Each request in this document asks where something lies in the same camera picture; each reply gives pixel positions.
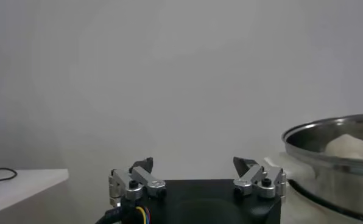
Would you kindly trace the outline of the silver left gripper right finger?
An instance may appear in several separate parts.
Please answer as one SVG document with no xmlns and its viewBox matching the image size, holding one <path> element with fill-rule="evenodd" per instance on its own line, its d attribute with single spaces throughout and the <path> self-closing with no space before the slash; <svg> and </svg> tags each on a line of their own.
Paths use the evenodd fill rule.
<svg viewBox="0 0 363 224">
<path fill-rule="evenodd" d="M 278 197 L 282 203 L 286 199 L 286 173 L 281 167 L 263 166 L 253 159 L 233 158 L 233 165 L 238 177 L 233 180 L 233 196 L 235 201 L 256 194 L 263 200 Z"/>
</svg>

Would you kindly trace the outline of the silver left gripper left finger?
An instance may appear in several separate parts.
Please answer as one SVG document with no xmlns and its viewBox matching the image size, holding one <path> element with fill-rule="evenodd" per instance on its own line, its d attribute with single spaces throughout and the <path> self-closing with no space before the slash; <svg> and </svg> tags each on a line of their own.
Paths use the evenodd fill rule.
<svg viewBox="0 0 363 224">
<path fill-rule="evenodd" d="M 155 178 L 152 169 L 152 157 L 135 161 L 128 171 L 112 169 L 108 176 L 112 207 L 120 206 L 123 200 L 137 202 L 144 195 L 162 200 L 166 196 L 166 182 Z"/>
</svg>

